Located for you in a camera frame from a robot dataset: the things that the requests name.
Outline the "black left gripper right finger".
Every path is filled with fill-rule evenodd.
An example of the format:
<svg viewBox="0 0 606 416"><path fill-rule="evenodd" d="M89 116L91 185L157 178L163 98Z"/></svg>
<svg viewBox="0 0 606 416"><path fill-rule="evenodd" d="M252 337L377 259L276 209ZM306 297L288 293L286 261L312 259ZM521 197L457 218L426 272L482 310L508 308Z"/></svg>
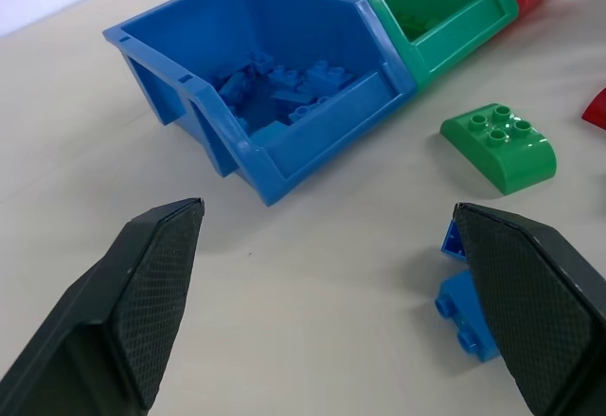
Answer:
<svg viewBox="0 0 606 416"><path fill-rule="evenodd" d="M552 226L458 203L490 332L533 416L606 416L606 279Z"/></svg>

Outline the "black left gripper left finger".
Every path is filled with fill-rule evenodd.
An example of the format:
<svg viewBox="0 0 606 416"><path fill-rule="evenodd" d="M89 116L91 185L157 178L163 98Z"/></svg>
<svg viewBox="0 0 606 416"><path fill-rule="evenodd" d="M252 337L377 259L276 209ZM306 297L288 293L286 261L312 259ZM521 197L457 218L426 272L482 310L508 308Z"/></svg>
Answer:
<svg viewBox="0 0 606 416"><path fill-rule="evenodd" d="M184 316L201 198L134 217L0 380L0 416L148 416Z"/></svg>

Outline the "blue toy brick with studs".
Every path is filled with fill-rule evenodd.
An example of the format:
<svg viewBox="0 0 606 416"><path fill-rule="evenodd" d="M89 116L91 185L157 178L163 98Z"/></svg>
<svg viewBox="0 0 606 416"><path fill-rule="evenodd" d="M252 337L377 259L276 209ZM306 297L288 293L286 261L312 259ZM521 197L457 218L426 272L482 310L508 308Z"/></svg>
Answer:
<svg viewBox="0 0 606 416"><path fill-rule="evenodd" d="M464 352L481 362L500 355L476 294L472 275L464 271L441 283L435 299L439 314L457 328L457 340Z"/></svg>

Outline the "small blue toy brick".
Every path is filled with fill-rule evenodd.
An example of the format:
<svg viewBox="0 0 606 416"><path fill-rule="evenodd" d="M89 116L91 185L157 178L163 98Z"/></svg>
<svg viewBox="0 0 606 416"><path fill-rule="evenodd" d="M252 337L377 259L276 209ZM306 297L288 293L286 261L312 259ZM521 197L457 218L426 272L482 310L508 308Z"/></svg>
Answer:
<svg viewBox="0 0 606 416"><path fill-rule="evenodd" d="M441 252L461 261L466 261L466 253L456 222L452 220L440 248Z"/></svg>

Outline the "green curved toy brick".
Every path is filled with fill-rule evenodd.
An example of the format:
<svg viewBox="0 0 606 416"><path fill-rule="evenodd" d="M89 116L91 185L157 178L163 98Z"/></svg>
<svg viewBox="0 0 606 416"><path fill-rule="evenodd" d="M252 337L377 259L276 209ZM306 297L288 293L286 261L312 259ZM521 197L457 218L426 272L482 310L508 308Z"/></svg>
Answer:
<svg viewBox="0 0 606 416"><path fill-rule="evenodd" d="M542 183L557 171L548 139L504 104L449 118L440 134L504 195Z"/></svg>

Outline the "red curved toy brick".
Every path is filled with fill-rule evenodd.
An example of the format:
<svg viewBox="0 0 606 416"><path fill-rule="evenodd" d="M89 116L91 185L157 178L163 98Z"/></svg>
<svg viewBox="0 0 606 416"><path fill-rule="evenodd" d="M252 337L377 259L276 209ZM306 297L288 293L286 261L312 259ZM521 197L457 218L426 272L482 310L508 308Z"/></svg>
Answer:
<svg viewBox="0 0 606 416"><path fill-rule="evenodd" d="M606 131L606 87L590 102L581 118Z"/></svg>

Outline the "blue toy brick in bin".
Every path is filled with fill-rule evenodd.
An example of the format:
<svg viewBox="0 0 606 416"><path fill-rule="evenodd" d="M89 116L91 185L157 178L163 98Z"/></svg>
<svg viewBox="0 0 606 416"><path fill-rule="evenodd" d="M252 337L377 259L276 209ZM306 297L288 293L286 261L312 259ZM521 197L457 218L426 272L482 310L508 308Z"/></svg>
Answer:
<svg viewBox="0 0 606 416"><path fill-rule="evenodd" d="M298 70L290 69L285 65L275 66L268 73L267 78L271 85L284 90L295 90L303 82Z"/></svg>
<svg viewBox="0 0 606 416"><path fill-rule="evenodd" d="M215 75L220 97L229 108L240 106L274 65L272 56L263 52L251 52L224 66Z"/></svg>
<svg viewBox="0 0 606 416"><path fill-rule="evenodd" d="M331 66L327 61L317 61L306 72L310 88L322 95L334 95L352 80L353 75L343 67Z"/></svg>
<svg viewBox="0 0 606 416"><path fill-rule="evenodd" d="M324 96L316 99L314 102L296 107L289 115L289 121L294 124L298 122L300 119L305 117L308 113L313 111L314 109L322 106L324 103L330 100L330 97Z"/></svg>

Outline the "blue plastic storage bin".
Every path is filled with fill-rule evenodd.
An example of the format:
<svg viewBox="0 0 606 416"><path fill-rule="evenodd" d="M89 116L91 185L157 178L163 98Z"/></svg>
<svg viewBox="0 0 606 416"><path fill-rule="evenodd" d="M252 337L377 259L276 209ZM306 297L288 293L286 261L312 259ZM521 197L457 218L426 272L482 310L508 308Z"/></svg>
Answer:
<svg viewBox="0 0 606 416"><path fill-rule="evenodd" d="M222 176L236 173L266 205L334 158L416 93L417 85L367 0L171 0L108 28L154 113L201 143ZM295 90L267 75L229 108L215 75L251 52L298 70ZM322 95L307 70L317 61L353 80L292 124L288 115Z"/></svg>

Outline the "green toy brick in bin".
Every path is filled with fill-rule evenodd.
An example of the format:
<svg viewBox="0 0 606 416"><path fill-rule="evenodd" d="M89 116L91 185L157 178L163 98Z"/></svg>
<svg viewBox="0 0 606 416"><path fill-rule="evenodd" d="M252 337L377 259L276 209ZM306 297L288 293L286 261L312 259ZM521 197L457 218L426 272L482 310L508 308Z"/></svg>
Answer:
<svg viewBox="0 0 606 416"><path fill-rule="evenodd" d="M439 24L437 19L427 19L416 15L400 14L398 22L406 38L413 42Z"/></svg>

